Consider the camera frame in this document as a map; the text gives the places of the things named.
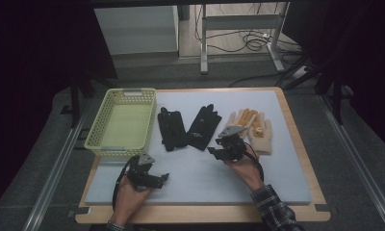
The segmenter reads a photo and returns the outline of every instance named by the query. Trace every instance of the metal rail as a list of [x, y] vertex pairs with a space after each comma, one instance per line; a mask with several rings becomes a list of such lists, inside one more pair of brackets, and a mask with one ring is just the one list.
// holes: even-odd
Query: metal rail
[[77, 125], [70, 130], [64, 146], [61, 149], [61, 152], [55, 162], [55, 165], [49, 172], [48, 178], [46, 179], [45, 184], [43, 185], [42, 190], [38, 195], [38, 199], [33, 207], [33, 210], [31, 211], [30, 216], [28, 216], [27, 222], [25, 223], [22, 230], [28, 231], [39, 229], [43, 217], [45, 216], [46, 210], [48, 209], [49, 203], [51, 202], [52, 196], [54, 195], [58, 183], [60, 182], [61, 176], [75, 145], [76, 139], [78, 138], [82, 125], [84, 124], [89, 107], [90, 100], [85, 100], [84, 112], [82, 113], [82, 116], [80, 117]]
[[381, 190], [381, 188], [376, 184], [373, 179], [370, 171], [366, 167], [363, 159], [358, 153], [357, 148], [352, 142], [351, 138], [348, 136], [348, 133], [344, 126], [339, 125], [337, 123], [336, 118], [331, 114], [331, 106], [327, 99], [321, 95], [318, 95], [318, 99], [324, 107], [325, 113], [330, 121], [331, 126], [334, 129], [337, 137], [342, 143], [344, 149], [346, 150], [346, 154], [351, 160], [354, 168], [360, 177], [364, 187], [366, 188], [370, 198], [372, 199], [373, 204], [375, 205], [378, 213], [381, 215], [383, 221], [385, 222], [385, 194]]

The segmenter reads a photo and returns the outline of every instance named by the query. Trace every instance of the yellow plastic basket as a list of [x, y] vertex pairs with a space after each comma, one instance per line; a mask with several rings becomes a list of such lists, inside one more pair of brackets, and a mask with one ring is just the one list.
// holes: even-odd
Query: yellow plastic basket
[[90, 128], [85, 148], [97, 156], [134, 156], [150, 143], [154, 89], [111, 89]]

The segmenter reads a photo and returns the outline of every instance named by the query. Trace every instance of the table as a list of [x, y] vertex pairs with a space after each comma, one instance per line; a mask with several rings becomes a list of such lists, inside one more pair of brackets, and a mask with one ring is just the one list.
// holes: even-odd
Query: table
[[[234, 91], [243, 89], [201, 89], [201, 90], [157, 90], [157, 92], [182, 91]], [[288, 129], [294, 142], [295, 151], [303, 169], [312, 202], [307, 205], [290, 206], [299, 221], [327, 221], [330, 212], [322, 211], [319, 207], [326, 206], [319, 182], [309, 161], [301, 137], [297, 131], [288, 103], [280, 88], [253, 88], [244, 90], [273, 90], [279, 101]], [[90, 183], [99, 164], [99, 157], [95, 157], [88, 182], [79, 204], [79, 208], [86, 210], [85, 214], [76, 215], [79, 223], [106, 223], [113, 213], [110, 205], [89, 205], [85, 197]], [[212, 223], [212, 222], [261, 222], [261, 217], [253, 205], [144, 205], [130, 219], [129, 223]]]

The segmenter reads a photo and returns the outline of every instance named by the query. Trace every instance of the white board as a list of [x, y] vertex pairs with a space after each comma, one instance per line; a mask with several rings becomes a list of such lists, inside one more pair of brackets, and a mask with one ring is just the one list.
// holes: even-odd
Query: white board
[[[162, 107], [170, 112], [179, 111], [186, 131], [189, 130], [202, 106], [214, 104], [222, 121], [208, 146], [221, 148], [215, 142], [232, 112], [253, 109], [264, 112], [272, 126], [272, 153], [260, 157], [265, 173], [265, 183], [272, 184], [281, 200], [286, 203], [311, 201], [309, 187], [288, 130], [278, 99], [273, 90], [215, 91], [215, 92], [158, 92], [157, 112], [154, 120], [148, 154], [156, 163], [150, 169], [152, 175], [169, 173], [162, 189], [155, 190], [146, 203], [166, 204], [236, 204], [252, 203], [250, 190], [222, 161], [207, 150], [192, 146], [166, 152], [161, 144], [162, 136], [157, 114]], [[116, 178], [125, 161], [118, 158], [102, 158], [88, 191], [86, 202], [111, 204]]]

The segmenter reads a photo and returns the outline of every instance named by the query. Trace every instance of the plaid sleeve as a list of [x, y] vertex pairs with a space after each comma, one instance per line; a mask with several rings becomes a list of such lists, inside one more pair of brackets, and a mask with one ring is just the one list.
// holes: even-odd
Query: plaid sleeve
[[250, 196], [263, 220], [273, 231], [304, 230], [295, 220], [295, 212], [280, 201], [271, 185], [254, 191]]

